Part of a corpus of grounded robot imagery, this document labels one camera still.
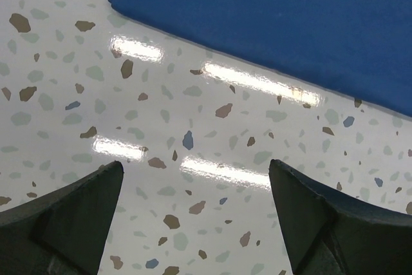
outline terrazzo floor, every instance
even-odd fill
[[[271,158],[412,214],[412,121],[124,19],[1,0],[0,211],[119,160],[101,274],[290,275]]]

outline blue mat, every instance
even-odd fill
[[[109,0],[149,26],[412,116],[412,0]]]

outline gray-green speck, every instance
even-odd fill
[[[99,66],[92,66],[86,69],[86,75],[96,81],[104,81],[102,68]]]
[[[174,196],[176,194],[176,190],[174,190],[174,188],[171,186],[167,186],[161,188],[161,190],[159,190],[157,194],[159,194],[160,196]]]
[[[71,63],[75,58],[75,52],[70,52],[69,54],[63,56],[63,62],[66,64]]]
[[[74,162],[79,162],[81,164],[89,164],[93,161],[93,157],[90,154],[83,153],[83,154],[75,154],[71,156],[71,159]]]
[[[67,184],[74,183],[77,180],[79,180],[79,177],[74,172],[69,172],[69,173],[63,174],[62,176],[62,181]]]
[[[165,121],[166,124],[169,122],[169,120],[170,120],[169,111],[166,111],[165,109],[163,109],[162,111],[160,111],[160,116],[163,118],[163,120]]]
[[[144,133],[142,130],[138,129],[138,128],[129,128],[127,129],[127,133],[132,133],[135,135],[137,140],[142,140],[144,138]]]
[[[54,108],[53,99],[45,93],[39,95],[38,102],[43,111],[51,111]]]
[[[43,19],[47,19],[49,17],[49,15],[46,12],[44,12],[42,10],[39,10],[39,9],[31,9],[30,13],[32,14],[32,17],[34,19],[43,20]]]
[[[280,111],[266,111],[266,118],[272,119],[274,122],[280,122],[287,118],[285,112]]]
[[[100,99],[96,99],[95,101],[95,112],[97,114],[102,114],[106,110],[106,105]]]
[[[255,154],[255,157],[253,159],[253,163],[255,163],[257,165],[262,164],[263,162],[268,160],[269,157],[271,157],[271,156],[272,156],[271,151],[260,151],[260,152]]]
[[[19,149],[15,146],[3,146],[0,150],[2,153],[13,153],[14,151],[18,151]]]
[[[0,75],[6,76],[10,74],[10,69],[5,62],[0,61]]]
[[[225,251],[221,253],[219,256],[217,256],[215,260],[216,262],[223,263],[227,260],[227,258],[229,258],[229,255],[230,255],[230,251]]]
[[[238,136],[234,135],[233,137],[229,138],[229,148],[233,150],[238,143]]]
[[[64,120],[63,120],[63,124],[64,125],[74,125],[74,124],[79,124],[82,122],[82,117],[77,114],[77,113],[70,113],[69,115],[67,115]]]
[[[186,96],[200,97],[201,89],[199,86],[191,86],[183,90],[183,94]]]
[[[25,112],[17,112],[10,119],[15,126],[25,126],[30,123],[32,116]]]
[[[36,83],[43,80],[43,77],[44,73],[39,70],[33,70],[27,75],[27,79],[32,83]]]
[[[173,247],[178,251],[184,251],[189,244],[186,234],[179,232],[173,236]]]
[[[124,118],[127,120],[137,119],[137,111],[135,109],[128,111],[126,115],[124,115]]]
[[[324,114],[329,125],[336,125],[339,123],[339,114],[334,109],[328,109]]]
[[[173,99],[172,93],[164,85],[162,85],[162,94],[169,98],[169,100]]]
[[[29,43],[36,43],[40,39],[39,35],[36,33],[21,33],[20,37]]]

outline floor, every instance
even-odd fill
[[[412,121],[134,23],[1,0],[0,211],[119,160],[101,274],[291,274],[271,158],[412,214]]]

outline black object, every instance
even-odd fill
[[[96,275],[123,173],[112,162],[0,213],[0,274]]]
[[[412,216],[348,196],[280,160],[270,162],[269,177],[294,274],[412,274]]]

